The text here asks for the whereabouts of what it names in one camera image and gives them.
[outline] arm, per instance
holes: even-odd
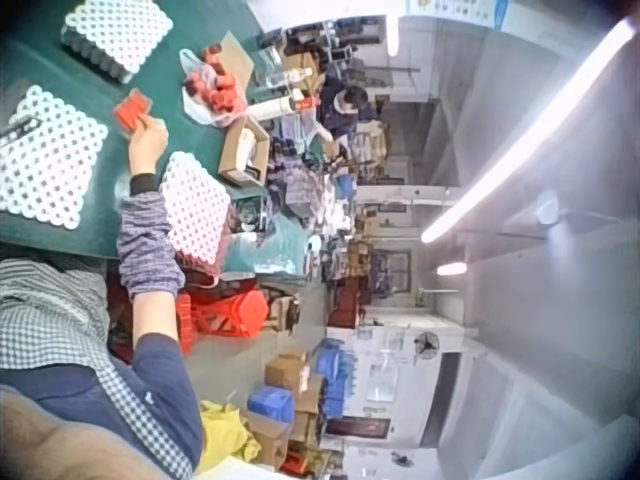
[[[167,235],[170,226],[164,199],[155,186],[155,166],[168,134],[164,123],[143,117],[129,144],[131,197],[120,205],[118,237],[120,276],[133,302],[133,343],[147,333],[178,340],[175,296],[184,274]]]

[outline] person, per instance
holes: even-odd
[[[0,384],[33,402],[31,410],[110,432],[133,457],[187,479],[203,434],[178,343],[175,297],[184,275],[155,180],[167,142],[164,122],[142,116],[129,142],[130,195],[119,204],[120,278],[133,304],[131,367],[107,351],[103,260],[0,245]]]
[[[358,111],[369,102],[364,88],[347,86],[333,77],[326,77],[319,93],[316,109],[318,135],[325,142],[333,142],[356,131]]]

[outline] table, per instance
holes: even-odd
[[[178,51],[189,48],[199,52],[204,46],[222,40],[231,30],[252,56],[256,68],[260,68],[255,38],[260,27],[240,0],[155,2],[174,26],[127,85],[117,83],[61,44],[64,16],[75,8],[77,0],[31,2],[13,29],[0,37],[1,85],[9,86],[27,78],[109,128],[84,197],[78,228],[66,230],[2,212],[0,241],[93,257],[116,257],[119,221],[116,204],[128,193],[129,173],[127,140],[116,126],[111,110],[132,88],[138,88],[153,100],[151,113],[163,118],[169,130],[168,153],[158,166],[159,173],[164,171],[169,154],[182,150],[193,152],[209,173],[217,174],[224,131],[196,125],[183,113],[180,84],[184,73]],[[260,191],[230,190],[232,196]]]

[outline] ceiling light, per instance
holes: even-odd
[[[429,243],[448,232],[473,207],[500,186],[531,158],[533,153],[569,116],[587,93],[600,73],[622,46],[633,38],[635,31],[630,20],[624,19],[600,42],[560,91],[546,110],[516,143],[498,160],[462,199],[446,211],[422,233],[422,241]]]
[[[467,271],[467,264],[464,262],[449,263],[438,267],[438,275],[446,277],[448,275],[462,275]]]
[[[387,53],[395,57],[400,50],[400,19],[397,13],[387,14]]]

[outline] plastic bag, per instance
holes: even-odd
[[[180,50],[179,56],[180,64],[182,65],[182,70],[184,70],[185,75],[197,72],[205,84],[211,88],[215,88],[217,75],[211,66],[202,62],[191,50],[188,49]],[[245,99],[242,89],[236,86],[236,90],[238,95]],[[225,128],[243,115],[243,112],[215,113],[204,103],[199,94],[191,97],[184,86],[182,87],[182,103],[184,105],[185,113],[200,125],[213,125],[214,127]]]

